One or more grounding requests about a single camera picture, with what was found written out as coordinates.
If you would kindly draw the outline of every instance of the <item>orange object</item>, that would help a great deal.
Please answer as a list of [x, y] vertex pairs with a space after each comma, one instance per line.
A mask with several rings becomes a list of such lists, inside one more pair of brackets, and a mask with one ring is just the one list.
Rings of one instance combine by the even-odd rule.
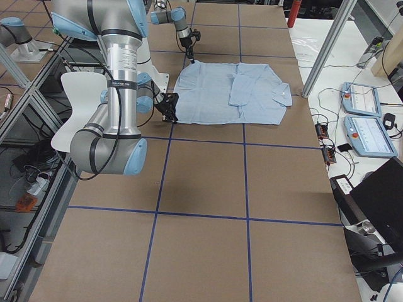
[[288, 16], [287, 25], [289, 28], [294, 26], [295, 19], [297, 19], [298, 13], [300, 11], [302, 0], [294, 0], [291, 6], [290, 15]]
[[32, 196], [30, 193], [25, 193], [22, 197], [17, 201], [15, 205], [15, 210], [17, 212], [25, 212], [29, 213], [32, 208], [36, 205], [38, 198]]

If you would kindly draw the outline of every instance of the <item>light blue joint cap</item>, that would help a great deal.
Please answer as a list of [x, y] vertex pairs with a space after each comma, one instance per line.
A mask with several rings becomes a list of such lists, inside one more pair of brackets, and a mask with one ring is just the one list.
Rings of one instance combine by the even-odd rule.
[[149, 35], [149, 24], [147, 22], [147, 13], [145, 12], [143, 0], [126, 1], [141, 35], [143, 38], [147, 37]]
[[130, 155], [123, 175], [137, 175], [141, 172], [145, 162], [145, 156], [147, 155], [147, 141], [141, 138], [133, 149]]
[[105, 99], [106, 99], [107, 95], [108, 95], [108, 91], [107, 91], [107, 90], [102, 90], [102, 92], [101, 92], [101, 97], [100, 97], [100, 99], [101, 99], [101, 104], [102, 104], [102, 103], [106, 103]]
[[182, 20], [186, 17], [186, 11], [182, 6], [178, 6], [171, 11], [171, 18], [174, 21]]
[[136, 99], [136, 111], [147, 113], [152, 109], [152, 98], [149, 96], [140, 96]]
[[24, 26], [24, 23], [21, 19], [17, 17], [7, 17], [0, 20], [0, 24], [7, 25], [7, 26]]
[[54, 27], [61, 33], [85, 41], [96, 41], [96, 35], [77, 23], [52, 12]]
[[155, 11], [151, 12], [150, 18], [151, 18], [151, 23], [152, 24], [159, 24], [158, 16], [157, 16], [157, 13]]
[[137, 75], [137, 85], [138, 86], [141, 86], [149, 81], [151, 81], [151, 76], [148, 73], [142, 72]]

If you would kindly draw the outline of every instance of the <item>red object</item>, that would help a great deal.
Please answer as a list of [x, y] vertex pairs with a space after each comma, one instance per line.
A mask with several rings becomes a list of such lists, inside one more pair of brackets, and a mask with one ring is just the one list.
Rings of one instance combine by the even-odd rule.
[[294, 26], [295, 19], [297, 19], [298, 13], [300, 11], [302, 0], [294, 0], [292, 3], [290, 15], [288, 16], [288, 27], [291, 28]]

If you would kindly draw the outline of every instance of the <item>computer monitor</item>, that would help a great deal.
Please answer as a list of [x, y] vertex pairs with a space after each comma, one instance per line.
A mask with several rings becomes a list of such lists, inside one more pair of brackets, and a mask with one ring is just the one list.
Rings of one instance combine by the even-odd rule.
[[392, 157], [350, 194], [393, 250], [403, 252], [403, 163]]

